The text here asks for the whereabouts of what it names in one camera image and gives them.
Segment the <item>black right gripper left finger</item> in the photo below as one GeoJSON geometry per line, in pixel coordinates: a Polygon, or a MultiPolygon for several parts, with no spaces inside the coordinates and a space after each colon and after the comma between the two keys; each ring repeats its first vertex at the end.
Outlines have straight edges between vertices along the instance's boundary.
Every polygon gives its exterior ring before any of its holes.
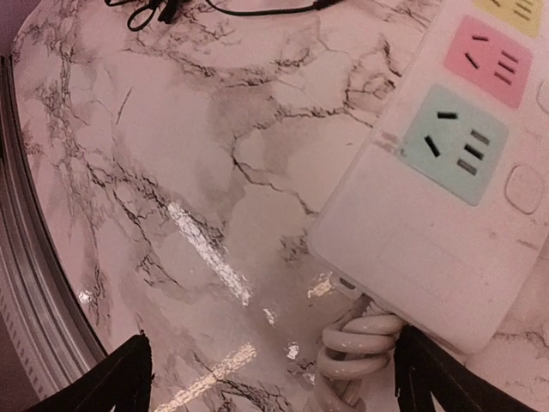
{"type": "Polygon", "coordinates": [[[77,381],[28,408],[27,412],[148,412],[153,378],[150,342],[140,333],[77,381]]]}

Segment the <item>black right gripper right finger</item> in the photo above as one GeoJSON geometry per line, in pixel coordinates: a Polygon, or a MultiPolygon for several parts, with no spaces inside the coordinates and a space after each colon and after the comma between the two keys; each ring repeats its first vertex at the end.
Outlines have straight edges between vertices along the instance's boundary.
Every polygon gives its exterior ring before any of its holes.
{"type": "Polygon", "coordinates": [[[467,370],[421,330],[407,325],[396,342],[395,396],[401,411],[528,412],[529,406],[467,370]]]}

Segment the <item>long white power strip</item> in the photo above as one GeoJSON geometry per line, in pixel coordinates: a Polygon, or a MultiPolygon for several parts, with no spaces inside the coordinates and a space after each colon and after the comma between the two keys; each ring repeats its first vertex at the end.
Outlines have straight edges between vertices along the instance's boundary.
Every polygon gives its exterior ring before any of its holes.
{"type": "Polygon", "coordinates": [[[547,238],[548,4],[445,1],[309,234],[359,298],[323,331],[308,409],[364,410],[407,325],[480,352],[547,238]]]}

